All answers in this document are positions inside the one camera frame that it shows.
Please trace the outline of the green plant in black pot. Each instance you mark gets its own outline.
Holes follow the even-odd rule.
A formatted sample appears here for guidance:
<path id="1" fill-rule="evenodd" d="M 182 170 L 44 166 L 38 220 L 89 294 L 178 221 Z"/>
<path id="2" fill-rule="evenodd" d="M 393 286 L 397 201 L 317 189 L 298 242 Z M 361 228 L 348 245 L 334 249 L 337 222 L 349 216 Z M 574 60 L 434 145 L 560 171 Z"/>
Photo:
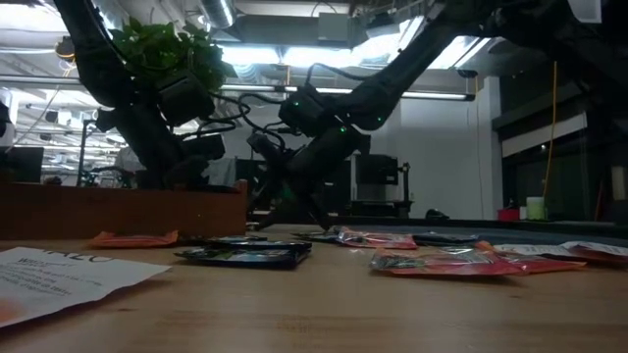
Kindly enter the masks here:
<path id="1" fill-rule="evenodd" d="M 110 33 L 126 68 L 137 76 L 160 81 L 190 72 L 212 92 L 236 76 L 210 33 L 190 22 L 177 31 L 174 23 L 144 25 L 129 18 L 122 28 L 112 28 Z"/>

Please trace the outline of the ceiling strip light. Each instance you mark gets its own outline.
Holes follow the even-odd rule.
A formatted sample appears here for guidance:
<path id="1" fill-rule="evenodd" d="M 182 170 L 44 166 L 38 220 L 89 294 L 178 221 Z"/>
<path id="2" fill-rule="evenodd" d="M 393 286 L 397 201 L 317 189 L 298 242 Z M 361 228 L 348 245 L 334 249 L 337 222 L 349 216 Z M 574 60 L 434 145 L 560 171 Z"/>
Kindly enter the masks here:
<path id="1" fill-rule="evenodd" d="M 231 93 L 252 93 L 263 96 L 265 98 L 280 100 L 287 94 L 295 93 L 299 86 L 294 85 L 263 85 L 263 84 L 224 84 L 220 87 L 221 91 Z M 321 94 L 327 95 L 344 95 L 344 94 L 375 94 L 387 93 L 390 97 L 399 99 L 415 99 L 415 100 L 439 100 L 439 101 L 473 101 L 475 95 L 473 93 L 450 93 L 437 91 L 393 91 L 375 86 L 367 86 L 363 88 L 361 85 L 355 88 L 338 88 L 338 87 L 316 87 Z"/>

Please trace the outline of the brown wooden box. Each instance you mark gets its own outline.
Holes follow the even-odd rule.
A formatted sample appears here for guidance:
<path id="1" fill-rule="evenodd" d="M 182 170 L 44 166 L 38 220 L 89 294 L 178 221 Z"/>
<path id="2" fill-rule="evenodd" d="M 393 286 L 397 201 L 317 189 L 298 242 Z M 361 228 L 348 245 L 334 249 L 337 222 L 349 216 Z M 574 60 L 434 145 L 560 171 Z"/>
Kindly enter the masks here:
<path id="1" fill-rule="evenodd" d="M 130 234 L 241 235 L 247 184 L 229 193 L 0 184 L 0 240 L 90 239 Z"/>

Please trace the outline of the black cabinet machine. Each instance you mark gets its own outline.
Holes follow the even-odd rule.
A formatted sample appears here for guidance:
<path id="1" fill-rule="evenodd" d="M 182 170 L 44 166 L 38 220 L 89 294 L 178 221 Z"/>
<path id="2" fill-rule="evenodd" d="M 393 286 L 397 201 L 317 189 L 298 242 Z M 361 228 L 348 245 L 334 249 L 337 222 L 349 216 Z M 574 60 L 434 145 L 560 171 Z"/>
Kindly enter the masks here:
<path id="1" fill-rule="evenodd" d="M 408 219 L 413 201 L 410 165 L 388 155 L 355 155 L 352 160 L 352 216 Z"/>

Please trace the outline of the silver ceiling duct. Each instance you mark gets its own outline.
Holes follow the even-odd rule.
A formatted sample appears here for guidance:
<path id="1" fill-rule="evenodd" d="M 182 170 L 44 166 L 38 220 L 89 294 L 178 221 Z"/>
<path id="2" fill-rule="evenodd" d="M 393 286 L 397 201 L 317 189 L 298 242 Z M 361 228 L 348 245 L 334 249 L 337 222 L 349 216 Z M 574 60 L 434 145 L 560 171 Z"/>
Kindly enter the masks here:
<path id="1" fill-rule="evenodd" d="M 210 27 L 224 29 L 236 22 L 234 0 L 198 0 L 205 23 Z"/>

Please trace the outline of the black computer monitor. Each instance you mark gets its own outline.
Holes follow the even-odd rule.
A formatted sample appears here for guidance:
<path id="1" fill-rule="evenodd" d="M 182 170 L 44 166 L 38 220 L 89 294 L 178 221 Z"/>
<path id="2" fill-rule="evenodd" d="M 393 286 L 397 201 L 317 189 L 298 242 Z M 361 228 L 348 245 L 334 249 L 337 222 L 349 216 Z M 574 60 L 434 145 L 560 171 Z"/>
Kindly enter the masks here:
<path id="1" fill-rule="evenodd" d="M 0 146 L 0 181 L 40 183 L 42 147 Z"/>

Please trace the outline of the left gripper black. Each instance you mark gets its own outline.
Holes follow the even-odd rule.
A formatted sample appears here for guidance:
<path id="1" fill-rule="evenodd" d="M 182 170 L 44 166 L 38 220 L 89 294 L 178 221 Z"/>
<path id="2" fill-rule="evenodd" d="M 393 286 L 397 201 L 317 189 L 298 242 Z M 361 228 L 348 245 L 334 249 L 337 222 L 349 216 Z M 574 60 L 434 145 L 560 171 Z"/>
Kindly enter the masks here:
<path id="1" fill-rule="evenodd" d="M 122 128 L 122 136 L 143 166 L 135 173 L 140 189 L 192 190 L 206 182 L 201 174 L 208 161 L 184 152 L 163 124 L 131 124 Z"/>

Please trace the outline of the black aluminium table frame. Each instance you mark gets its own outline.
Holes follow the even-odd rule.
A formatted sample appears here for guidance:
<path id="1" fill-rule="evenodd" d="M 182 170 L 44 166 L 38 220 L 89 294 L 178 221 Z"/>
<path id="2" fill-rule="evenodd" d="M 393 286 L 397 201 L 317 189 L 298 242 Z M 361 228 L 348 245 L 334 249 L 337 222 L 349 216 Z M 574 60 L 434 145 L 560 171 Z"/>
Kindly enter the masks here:
<path id="1" fill-rule="evenodd" d="M 497 229 L 548 232 L 586 236 L 628 237 L 628 226 L 594 222 L 502 222 L 486 220 L 426 220 L 362 216 L 329 216 L 331 226 L 392 227 L 412 229 Z"/>

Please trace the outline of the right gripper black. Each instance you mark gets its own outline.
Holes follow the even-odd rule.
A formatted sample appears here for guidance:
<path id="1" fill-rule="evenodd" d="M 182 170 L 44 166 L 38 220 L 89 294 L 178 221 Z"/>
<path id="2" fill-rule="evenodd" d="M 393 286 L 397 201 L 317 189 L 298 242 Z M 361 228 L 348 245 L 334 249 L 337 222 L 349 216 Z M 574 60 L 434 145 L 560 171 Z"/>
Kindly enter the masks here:
<path id="1" fill-rule="evenodd" d="M 358 151 L 368 154 L 371 147 L 371 136 L 363 134 L 353 126 L 330 127 L 320 136 L 298 149 L 287 161 L 284 188 L 274 199 L 275 209 L 270 212 L 255 230 L 290 223 L 298 219 L 302 211 L 294 193 L 303 192 L 314 182 L 323 180 L 337 170 L 342 163 Z M 324 206 L 322 194 L 307 190 L 304 203 L 310 216 L 322 230 L 332 227 L 329 212 Z"/>

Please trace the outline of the pale green cup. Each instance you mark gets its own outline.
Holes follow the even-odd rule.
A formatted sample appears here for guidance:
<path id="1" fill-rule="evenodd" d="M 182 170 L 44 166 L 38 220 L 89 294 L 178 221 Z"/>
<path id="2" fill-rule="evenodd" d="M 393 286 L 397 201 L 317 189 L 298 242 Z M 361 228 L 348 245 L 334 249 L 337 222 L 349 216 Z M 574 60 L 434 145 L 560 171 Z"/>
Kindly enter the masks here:
<path id="1" fill-rule="evenodd" d="M 530 196 L 526 198 L 527 219 L 541 221 L 546 218 L 546 205 L 543 196 Z"/>

